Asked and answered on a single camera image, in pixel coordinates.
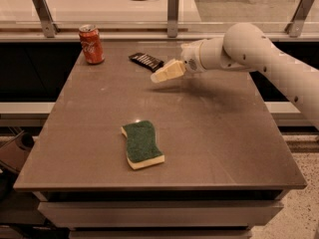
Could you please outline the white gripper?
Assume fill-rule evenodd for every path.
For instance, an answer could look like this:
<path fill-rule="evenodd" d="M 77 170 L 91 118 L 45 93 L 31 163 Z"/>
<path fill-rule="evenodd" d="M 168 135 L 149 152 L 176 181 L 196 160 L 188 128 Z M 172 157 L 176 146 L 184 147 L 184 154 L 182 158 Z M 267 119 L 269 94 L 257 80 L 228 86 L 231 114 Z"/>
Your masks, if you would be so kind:
<path fill-rule="evenodd" d="M 154 83 L 181 77 L 187 69 L 191 73 L 203 73 L 204 66 L 200 61 L 200 47 L 203 41 L 195 41 L 181 45 L 181 61 L 172 59 L 151 75 Z"/>

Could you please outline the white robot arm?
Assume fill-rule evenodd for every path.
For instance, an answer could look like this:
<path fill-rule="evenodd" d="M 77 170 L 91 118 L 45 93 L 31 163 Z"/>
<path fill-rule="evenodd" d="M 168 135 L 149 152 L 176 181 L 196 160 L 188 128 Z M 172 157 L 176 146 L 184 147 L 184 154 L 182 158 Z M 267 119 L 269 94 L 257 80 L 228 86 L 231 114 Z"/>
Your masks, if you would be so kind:
<path fill-rule="evenodd" d="M 238 23 L 222 37 L 183 44 L 180 58 L 155 71 L 151 80 L 160 83 L 209 70 L 260 73 L 319 128 L 319 71 L 276 48 L 258 27 Z"/>

